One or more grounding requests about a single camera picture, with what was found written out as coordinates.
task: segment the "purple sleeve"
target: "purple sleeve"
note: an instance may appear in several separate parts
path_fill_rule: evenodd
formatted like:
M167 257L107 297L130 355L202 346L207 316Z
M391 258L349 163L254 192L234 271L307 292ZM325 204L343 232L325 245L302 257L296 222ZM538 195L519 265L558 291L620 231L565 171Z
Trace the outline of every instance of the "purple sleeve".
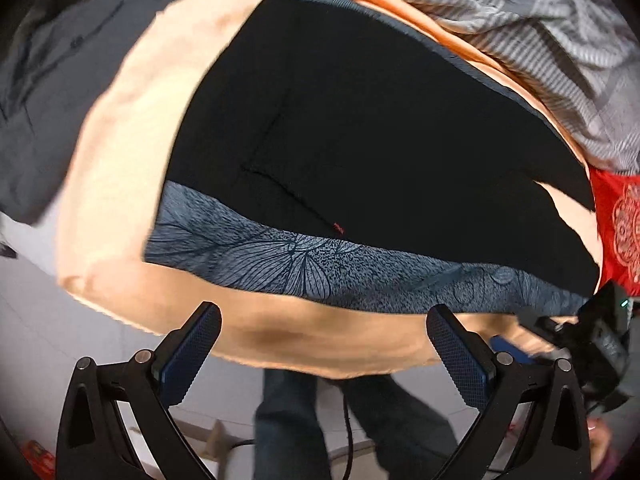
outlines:
M600 466L591 475L591 480L607 480L618 467L620 457L609 447Z

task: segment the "gray striped cloth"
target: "gray striped cloth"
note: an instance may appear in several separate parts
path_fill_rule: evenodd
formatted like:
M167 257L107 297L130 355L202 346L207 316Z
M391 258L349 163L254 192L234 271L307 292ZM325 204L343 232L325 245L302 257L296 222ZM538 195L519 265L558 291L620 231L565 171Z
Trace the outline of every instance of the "gray striped cloth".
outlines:
M508 67L591 164L640 173L640 45L611 0L404 1Z

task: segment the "blue floral fabric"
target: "blue floral fabric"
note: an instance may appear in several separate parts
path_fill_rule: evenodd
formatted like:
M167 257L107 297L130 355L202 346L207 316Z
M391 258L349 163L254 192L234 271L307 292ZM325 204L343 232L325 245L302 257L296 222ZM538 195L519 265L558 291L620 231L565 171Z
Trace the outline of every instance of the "blue floral fabric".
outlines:
M540 315L560 316L585 301L509 267L444 262L267 227L174 182L164 186L145 258L217 285L368 312L423 314L444 303L454 312L532 306Z

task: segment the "jeans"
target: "jeans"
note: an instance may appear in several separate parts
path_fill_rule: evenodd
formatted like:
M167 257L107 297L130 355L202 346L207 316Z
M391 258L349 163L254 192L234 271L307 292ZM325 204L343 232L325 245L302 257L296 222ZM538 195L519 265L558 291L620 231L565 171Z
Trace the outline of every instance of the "jeans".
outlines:
M446 418L404 391L390 375L335 381L375 443L389 480L429 480L458 443ZM317 378L265 370L255 412L254 480L331 480L316 417Z

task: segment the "floor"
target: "floor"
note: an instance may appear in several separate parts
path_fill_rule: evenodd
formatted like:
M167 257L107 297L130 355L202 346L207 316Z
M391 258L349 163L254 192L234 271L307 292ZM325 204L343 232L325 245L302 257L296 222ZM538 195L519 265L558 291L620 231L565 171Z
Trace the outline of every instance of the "floor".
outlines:
M19 440L35 439L53 451L75 362L85 355L98 364L128 360L141 348L154 348L161 338L78 303L41 270L49 266L39 264L0 258L0 414ZM407 370L396 374L396 380L447 415L458 438L476 418L476 410L466 407L442 366ZM261 381L258 369L209 357L172 414L203 428L222 420L230 434L250 438ZM346 446L342 397L327 384L319 389L318 417L328 449ZM356 442L366 438L357 423L354 437ZM237 472L227 480L251 478L250 450L239 455L245 458L236 461ZM352 480L358 480L356 470Z

